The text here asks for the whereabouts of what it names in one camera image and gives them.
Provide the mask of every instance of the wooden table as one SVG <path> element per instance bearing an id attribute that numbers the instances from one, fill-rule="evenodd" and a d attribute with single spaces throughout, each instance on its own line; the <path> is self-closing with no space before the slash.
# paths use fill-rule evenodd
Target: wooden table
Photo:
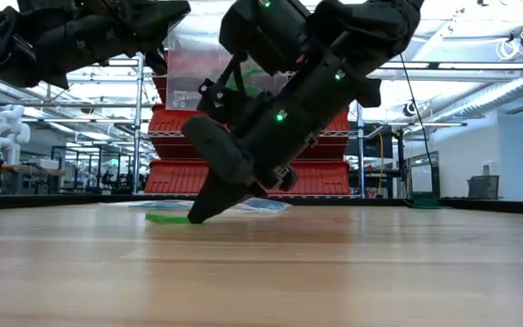
<path id="1" fill-rule="evenodd" d="M 523 215 L 0 211 L 0 326 L 523 327 Z"/>
<path id="2" fill-rule="evenodd" d="M 10 173 L 38 173 L 40 170 L 30 165 L 22 164 L 3 164 L 1 169 Z M 45 169 L 44 171 L 52 176 L 64 176 L 65 171 L 60 169 Z"/>

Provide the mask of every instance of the black cable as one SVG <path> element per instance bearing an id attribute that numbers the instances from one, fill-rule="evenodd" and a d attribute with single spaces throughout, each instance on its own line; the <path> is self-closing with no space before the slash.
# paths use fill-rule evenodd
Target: black cable
<path id="1" fill-rule="evenodd" d="M 415 107 L 415 111 L 417 112 L 417 117 L 419 118 L 419 123 L 421 124 L 421 129 L 423 130 L 423 138 L 425 139 L 425 153 L 427 154 L 427 159 L 429 159 L 429 166 L 431 167 L 431 171 L 433 170 L 433 162 L 431 161 L 431 154 L 429 154 L 429 145 L 427 143 L 427 132 L 425 132 L 425 125 L 423 124 L 423 120 L 421 119 L 421 114 L 419 113 L 419 107 L 417 106 L 417 101 L 415 100 L 415 94 L 413 93 L 413 86 L 410 83 L 409 79 L 409 72 L 407 71 L 407 65 L 405 64 L 405 58 L 403 58 L 403 54 L 400 54 L 400 60 L 403 63 L 403 70 L 405 71 L 405 76 L 407 77 L 407 83 L 409 84 L 409 90 L 410 90 L 410 97 L 413 101 L 413 106 Z"/>

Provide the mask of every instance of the pole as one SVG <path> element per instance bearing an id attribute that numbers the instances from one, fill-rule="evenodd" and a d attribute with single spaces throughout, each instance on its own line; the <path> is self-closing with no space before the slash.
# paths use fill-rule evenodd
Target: pole
<path id="1" fill-rule="evenodd" d="M 100 189 L 100 179 L 101 178 L 102 178 L 102 146 L 98 146 L 98 170 L 96 171 L 96 188 L 98 188 L 98 189 Z"/>
<path id="2" fill-rule="evenodd" d="M 141 167 L 141 115 L 143 113 L 143 54 L 138 53 L 138 58 L 138 71 L 136 72 L 136 115 L 134 116 L 133 194 L 138 194 L 138 172 Z"/>
<path id="3" fill-rule="evenodd" d="M 74 189 L 78 187 L 78 162 L 80 161 L 80 151 L 76 151 L 76 164 L 74 165 Z"/>
<path id="4" fill-rule="evenodd" d="M 88 154 L 88 177 L 86 177 L 86 185 L 84 185 L 84 191 L 86 191 L 87 186 L 92 187 L 92 183 L 90 183 L 91 175 L 92 175 L 92 155 Z"/>
<path id="5" fill-rule="evenodd" d="M 116 168 L 116 181 L 120 185 L 120 161 L 122 160 L 122 155 L 120 151 L 118 152 L 118 167 Z"/>
<path id="6" fill-rule="evenodd" d="M 362 106 L 355 101 L 356 104 L 356 115 L 357 115 L 357 127 L 359 129 L 359 174 L 360 174 L 360 197 L 365 199 L 365 187 L 364 187 L 364 120 L 362 120 Z"/>

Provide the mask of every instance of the ceiling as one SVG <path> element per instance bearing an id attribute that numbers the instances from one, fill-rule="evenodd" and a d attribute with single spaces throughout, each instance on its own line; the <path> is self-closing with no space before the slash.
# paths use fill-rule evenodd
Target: ceiling
<path id="1" fill-rule="evenodd" d="M 232 1 L 191 1 L 192 13 L 187 16 L 171 33 L 167 44 L 170 55 L 179 52 L 203 52 L 216 50 L 226 60 L 228 55 L 218 45 L 218 29 L 223 14 Z M 318 0 L 302 0 L 310 10 L 319 3 Z M 359 4 L 361 0 L 342 1 L 347 4 Z M 453 61 L 453 62 L 523 62 L 523 50 L 514 45 L 504 45 L 511 32 L 517 32 L 523 26 L 523 2 L 521 0 L 485 0 L 487 6 L 479 6 L 477 0 L 427 0 L 422 7 L 422 20 L 405 51 L 407 61 Z M 15 5 L 15 1 L 0 0 L 0 7 Z M 442 34 L 438 42 L 430 41 L 435 34 Z M 502 58 L 501 49 L 507 54 Z M 170 76 L 183 76 L 183 71 L 171 67 Z M 370 121 L 395 121 L 405 119 L 402 106 L 410 101 L 411 93 L 405 76 L 399 71 L 377 71 L 374 75 L 384 77 L 381 87 L 382 106 L 364 110 L 364 118 Z M 459 97 L 469 94 L 479 86 L 490 81 L 511 80 L 517 75 L 510 72 L 415 72 L 410 74 L 413 80 L 412 90 L 418 104 L 454 102 Z M 134 117 L 133 104 L 136 103 L 136 71 L 132 67 L 85 67 L 68 75 L 71 87 L 63 91 L 51 87 L 52 97 L 58 102 L 91 103 L 91 104 L 130 104 L 130 108 L 100 108 L 93 113 L 95 117 L 127 118 Z M 8 90 L 7 85 L 0 84 L 1 92 Z M 39 96 L 46 96 L 48 85 L 30 89 Z M 40 101 L 36 97 L 21 92 L 9 92 L 25 101 Z M 158 103 L 156 86 L 151 78 L 146 78 L 143 85 L 143 102 Z M 508 106 L 522 105 L 523 100 Z M 81 117 L 90 116 L 76 109 L 46 110 L 46 114 L 65 114 Z M 152 111 L 145 108 L 143 119 L 150 119 Z M 78 124 L 70 126 L 78 132 L 101 132 L 111 125 Z"/>

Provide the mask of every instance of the green cloth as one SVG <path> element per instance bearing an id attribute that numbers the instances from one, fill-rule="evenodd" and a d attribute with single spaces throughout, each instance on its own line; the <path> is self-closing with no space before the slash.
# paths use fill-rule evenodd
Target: green cloth
<path id="1" fill-rule="evenodd" d="M 153 223 L 191 223 L 187 217 L 172 216 L 166 213 L 146 213 L 144 219 Z"/>

